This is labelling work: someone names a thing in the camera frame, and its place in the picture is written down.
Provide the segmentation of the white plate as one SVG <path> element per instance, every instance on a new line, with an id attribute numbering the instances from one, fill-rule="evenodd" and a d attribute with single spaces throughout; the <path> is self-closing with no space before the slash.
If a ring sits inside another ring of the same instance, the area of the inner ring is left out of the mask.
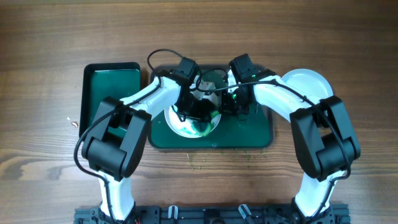
<path id="1" fill-rule="evenodd" d="M 212 90 L 216 88 L 215 83 L 209 81 L 202 81 L 199 84 L 199 87 L 200 88 L 203 87 L 206 90 Z M 194 91 L 193 95 L 197 97 L 199 100 L 203 99 L 210 100 L 213 104 L 217 103 L 219 100 L 219 97 L 216 96 L 215 93 L 212 93 L 211 95 L 206 95 L 206 93 L 199 93 L 198 91 Z M 196 132 L 194 132 L 194 130 L 192 129 L 192 122 L 197 120 L 188 117 L 186 117 L 184 120 L 183 117 L 182 118 L 180 117 L 182 120 L 180 121 L 180 119 L 178 118 L 179 115 L 176 113 L 176 111 L 177 107 L 175 105 L 170 106 L 168 109 L 164 111 L 165 120 L 172 131 L 185 138 L 204 137 L 197 135 Z"/>
<path id="2" fill-rule="evenodd" d="M 313 70 L 306 68 L 291 70 L 282 76 L 282 80 L 312 96 L 320 98 L 333 96 L 332 87 L 326 78 Z"/>

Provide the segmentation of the green yellow sponge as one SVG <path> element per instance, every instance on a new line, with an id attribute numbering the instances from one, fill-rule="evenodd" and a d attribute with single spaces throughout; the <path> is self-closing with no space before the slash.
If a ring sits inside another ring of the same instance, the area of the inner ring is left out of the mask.
<path id="1" fill-rule="evenodd" d="M 192 129 L 199 136 L 207 136 L 218 125 L 220 118 L 221 115 L 219 111 L 213 111 L 210 113 L 209 121 L 193 121 Z"/>

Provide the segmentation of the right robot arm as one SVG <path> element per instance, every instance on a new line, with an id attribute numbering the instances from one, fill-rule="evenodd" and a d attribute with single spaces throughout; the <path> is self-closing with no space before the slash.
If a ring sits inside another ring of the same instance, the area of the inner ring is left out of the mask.
<path id="1" fill-rule="evenodd" d="M 326 78 L 310 69 L 279 76 L 267 68 L 257 69 L 248 54 L 232 59 L 229 67 L 234 82 L 228 86 L 239 100 L 254 100 L 290 123 L 303 170 L 293 205 L 303 223 L 323 218 L 335 184 L 351 175 L 351 165 L 361 154 L 343 101 Z"/>

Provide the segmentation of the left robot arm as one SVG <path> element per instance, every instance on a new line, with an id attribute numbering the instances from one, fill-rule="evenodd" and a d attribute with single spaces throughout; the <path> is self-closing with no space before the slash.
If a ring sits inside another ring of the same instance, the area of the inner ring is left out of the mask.
<path id="1" fill-rule="evenodd" d="M 191 88 L 200 73 L 195 61 L 182 57 L 177 69 L 157 72 L 141 91 L 120 99 L 107 96 L 99 103 L 92 124 L 75 146 L 89 163 L 86 174 L 101 184 L 99 220 L 125 223 L 134 217 L 130 177 L 142 158 L 151 121 L 159 113 L 176 106 L 182 121 L 192 119 L 198 130 L 211 131 L 215 106 L 198 99 Z"/>

